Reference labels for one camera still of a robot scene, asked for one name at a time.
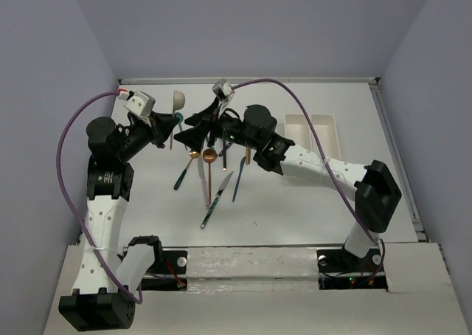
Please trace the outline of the gold spoon teal handle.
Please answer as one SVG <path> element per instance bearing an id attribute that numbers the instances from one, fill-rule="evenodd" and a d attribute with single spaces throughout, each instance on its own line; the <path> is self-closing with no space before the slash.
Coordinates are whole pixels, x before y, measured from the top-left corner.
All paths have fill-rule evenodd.
<path id="1" fill-rule="evenodd" d="M 190 168 L 190 165 L 192 164 L 192 162 L 194 160 L 196 160 L 200 155 L 201 153 L 198 152 L 198 151 L 190 151 L 189 152 L 189 155 L 190 155 L 190 160 L 189 162 L 186 164 L 185 168 L 182 170 L 180 176 L 178 177 L 178 179 L 176 180 L 176 183 L 173 185 L 173 189 L 174 190 L 178 190 L 181 186 L 181 183 L 183 182 L 186 174 L 187 174 L 187 171 L 189 170 Z"/>

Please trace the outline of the teal plastic spoon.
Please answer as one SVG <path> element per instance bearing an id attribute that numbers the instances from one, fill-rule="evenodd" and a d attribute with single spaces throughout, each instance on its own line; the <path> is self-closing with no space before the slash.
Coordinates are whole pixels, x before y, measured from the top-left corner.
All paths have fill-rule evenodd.
<path id="1" fill-rule="evenodd" d="M 181 112 L 176 112 L 175 116 L 178 118 L 178 128 L 180 131 L 183 131 L 182 123 L 184 121 L 184 116 Z"/>

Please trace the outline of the beige plastic spoon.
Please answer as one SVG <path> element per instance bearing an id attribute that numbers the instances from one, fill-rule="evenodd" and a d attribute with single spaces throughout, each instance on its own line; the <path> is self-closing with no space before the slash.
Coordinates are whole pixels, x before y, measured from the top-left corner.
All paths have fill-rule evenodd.
<path id="1" fill-rule="evenodd" d="M 172 108 L 172 115 L 175 117 L 176 113 L 183 109 L 185 106 L 186 98 L 183 92 L 175 90 L 173 92 L 173 108 Z"/>

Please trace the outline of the black spoon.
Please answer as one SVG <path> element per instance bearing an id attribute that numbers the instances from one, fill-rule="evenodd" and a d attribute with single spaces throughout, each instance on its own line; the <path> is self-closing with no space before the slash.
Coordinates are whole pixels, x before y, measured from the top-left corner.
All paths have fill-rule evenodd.
<path id="1" fill-rule="evenodd" d="M 225 144 L 227 144 L 225 139 L 222 141 L 222 143 L 223 143 L 223 147 L 224 147 Z M 223 160 L 223 171 L 227 171 L 227 151 L 222 156 L 222 160 Z"/>

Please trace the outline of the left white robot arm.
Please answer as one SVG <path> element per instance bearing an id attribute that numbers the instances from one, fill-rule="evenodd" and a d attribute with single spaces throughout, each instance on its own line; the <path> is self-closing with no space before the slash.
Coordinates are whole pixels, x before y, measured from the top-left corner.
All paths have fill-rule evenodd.
<path id="1" fill-rule="evenodd" d="M 172 114 L 128 113 L 127 126 L 98 117 L 86 127 L 91 156 L 87 169 L 87 214 L 80 218 L 85 236 L 83 256 L 69 295 L 58 310 L 77 331 L 128 329 L 142 302 L 142 278 L 162 267 L 159 237 L 131 239 L 119 251 L 119 233 L 131 196 L 130 160 L 146 145 L 163 148 L 178 124 Z"/>

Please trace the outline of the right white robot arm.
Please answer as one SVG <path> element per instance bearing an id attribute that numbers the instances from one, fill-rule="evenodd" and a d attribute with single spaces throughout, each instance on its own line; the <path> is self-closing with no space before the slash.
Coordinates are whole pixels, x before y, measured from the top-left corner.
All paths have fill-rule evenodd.
<path id="1" fill-rule="evenodd" d="M 356 270 L 366 262 L 368 251 L 388 228 L 401 200 L 400 188 L 385 163 L 354 164 L 309 151 L 276 132 L 277 121 L 265 106 L 247 106 L 243 117 L 236 117 L 229 109 L 221 111 L 219 101 L 214 100 L 185 123 L 188 129 L 175 138 L 194 151 L 201 151 L 205 142 L 224 139 L 254 150 L 253 160 L 263 170 L 338 191 L 355 218 L 339 253 L 345 269 Z"/>

